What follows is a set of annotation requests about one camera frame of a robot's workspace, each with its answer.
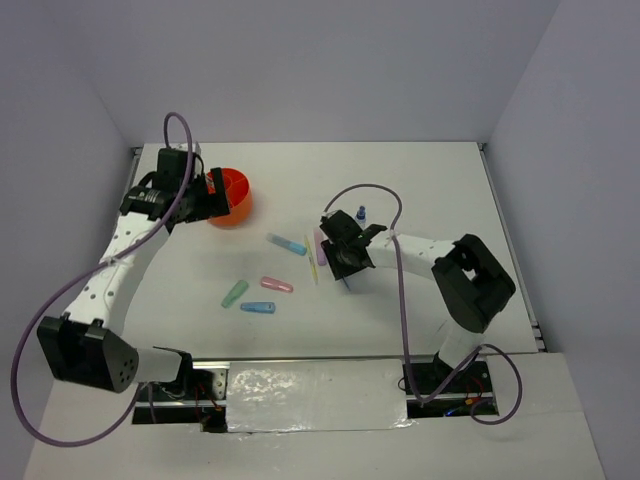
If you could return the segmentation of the yellow thin highlighter pen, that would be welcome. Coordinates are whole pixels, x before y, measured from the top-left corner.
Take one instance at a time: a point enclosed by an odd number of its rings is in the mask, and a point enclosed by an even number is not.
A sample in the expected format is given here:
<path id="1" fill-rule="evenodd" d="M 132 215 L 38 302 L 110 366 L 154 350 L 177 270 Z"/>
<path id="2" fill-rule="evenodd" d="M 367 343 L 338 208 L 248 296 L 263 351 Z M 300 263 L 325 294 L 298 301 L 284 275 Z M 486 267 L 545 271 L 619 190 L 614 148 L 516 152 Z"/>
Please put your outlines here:
<path id="1" fill-rule="evenodd" d="M 317 286 L 319 284 L 319 276 L 318 276 L 317 267 L 314 260 L 311 244 L 307 235 L 304 235 L 304 244 L 305 244 L 306 253 L 307 253 L 307 257 L 308 257 L 308 261 L 311 269 L 311 275 L 312 275 L 314 284 Z"/>

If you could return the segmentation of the blue highlighter marker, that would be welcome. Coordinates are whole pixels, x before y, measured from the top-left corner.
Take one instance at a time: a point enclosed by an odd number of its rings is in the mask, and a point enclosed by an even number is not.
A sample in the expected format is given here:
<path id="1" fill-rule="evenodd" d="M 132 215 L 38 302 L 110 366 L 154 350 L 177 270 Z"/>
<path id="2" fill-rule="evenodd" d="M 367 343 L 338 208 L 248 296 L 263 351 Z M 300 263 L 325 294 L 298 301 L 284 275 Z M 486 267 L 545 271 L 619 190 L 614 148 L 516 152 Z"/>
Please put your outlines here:
<path id="1" fill-rule="evenodd" d="M 268 242 L 297 255 L 305 256 L 307 254 L 307 247 L 305 245 L 294 242 L 279 235 L 268 233 L 266 235 L 266 239 Z"/>

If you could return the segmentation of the pink transparent cap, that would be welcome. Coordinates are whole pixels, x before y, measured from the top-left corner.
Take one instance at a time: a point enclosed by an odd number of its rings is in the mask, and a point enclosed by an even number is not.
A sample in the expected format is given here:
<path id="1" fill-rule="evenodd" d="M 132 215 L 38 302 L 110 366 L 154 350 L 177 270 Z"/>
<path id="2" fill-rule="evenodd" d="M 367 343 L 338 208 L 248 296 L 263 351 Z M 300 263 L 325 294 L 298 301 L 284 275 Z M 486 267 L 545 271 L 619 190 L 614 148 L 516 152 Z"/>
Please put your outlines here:
<path id="1" fill-rule="evenodd" d="M 268 276 L 263 276 L 260 279 L 260 285 L 266 289 L 285 293 L 292 293 L 294 291 L 294 287 L 291 284 Z"/>

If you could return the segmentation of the green transparent cap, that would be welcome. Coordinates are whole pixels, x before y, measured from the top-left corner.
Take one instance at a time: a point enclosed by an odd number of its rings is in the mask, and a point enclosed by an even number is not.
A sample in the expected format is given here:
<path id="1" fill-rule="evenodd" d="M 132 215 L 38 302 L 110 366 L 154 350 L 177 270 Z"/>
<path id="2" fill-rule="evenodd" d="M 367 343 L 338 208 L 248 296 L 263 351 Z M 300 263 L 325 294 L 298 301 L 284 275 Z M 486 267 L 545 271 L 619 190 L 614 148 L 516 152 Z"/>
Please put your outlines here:
<path id="1" fill-rule="evenodd" d="M 230 308 L 239 298 L 241 298 L 249 288 L 246 280 L 238 280 L 221 301 L 221 306 Z"/>

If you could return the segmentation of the blue transparent cap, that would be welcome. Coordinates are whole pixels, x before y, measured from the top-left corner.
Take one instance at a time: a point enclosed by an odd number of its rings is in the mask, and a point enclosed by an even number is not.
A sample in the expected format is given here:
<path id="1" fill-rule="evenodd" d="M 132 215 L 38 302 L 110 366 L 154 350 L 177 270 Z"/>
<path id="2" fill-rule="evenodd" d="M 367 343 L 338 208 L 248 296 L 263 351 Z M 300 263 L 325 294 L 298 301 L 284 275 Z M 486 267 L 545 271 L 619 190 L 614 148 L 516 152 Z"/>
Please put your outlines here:
<path id="1" fill-rule="evenodd" d="M 240 309 L 244 312 L 273 314 L 276 311 L 276 305 L 273 302 L 243 302 Z"/>

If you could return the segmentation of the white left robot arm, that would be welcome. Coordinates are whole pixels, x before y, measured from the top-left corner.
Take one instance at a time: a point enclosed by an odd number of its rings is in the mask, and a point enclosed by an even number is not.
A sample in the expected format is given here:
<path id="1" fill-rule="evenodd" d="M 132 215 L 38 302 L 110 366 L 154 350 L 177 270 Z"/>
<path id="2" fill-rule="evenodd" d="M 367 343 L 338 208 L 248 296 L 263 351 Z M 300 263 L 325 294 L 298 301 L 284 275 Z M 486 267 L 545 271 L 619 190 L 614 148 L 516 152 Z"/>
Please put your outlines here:
<path id="1" fill-rule="evenodd" d="M 231 204 L 221 168 L 205 170 L 201 158 L 162 148 L 157 167 L 124 196 L 113 237 L 59 317 L 44 317 L 37 337 L 55 379 L 115 393 L 131 384 L 155 383 L 172 398 L 196 385 L 192 356 L 169 347 L 136 348 L 122 333 L 134 295 L 154 256 L 174 227 L 222 217 Z"/>

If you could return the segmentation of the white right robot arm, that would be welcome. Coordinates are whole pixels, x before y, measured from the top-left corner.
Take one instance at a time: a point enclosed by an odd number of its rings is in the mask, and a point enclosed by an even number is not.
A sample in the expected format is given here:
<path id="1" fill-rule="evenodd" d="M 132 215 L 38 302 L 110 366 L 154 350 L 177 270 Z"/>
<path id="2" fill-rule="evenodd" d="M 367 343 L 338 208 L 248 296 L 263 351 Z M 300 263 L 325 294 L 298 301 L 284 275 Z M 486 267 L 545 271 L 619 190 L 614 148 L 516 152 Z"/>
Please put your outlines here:
<path id="1" fill-rule="evenodd" d="M 437 285 L 454 322 L 436 353 L 436 383 L 457 391 L 470 377 L 463 361 L 478 348 L 494 317 L 516 292 L 515 283 L 484 242 L 473 234 L 431 240 L 398 234 L 378 224 L 363 229 L 337 210 L 321 217 L 321 243 L 335 279 L 367 268 L 394 268 Z"/>

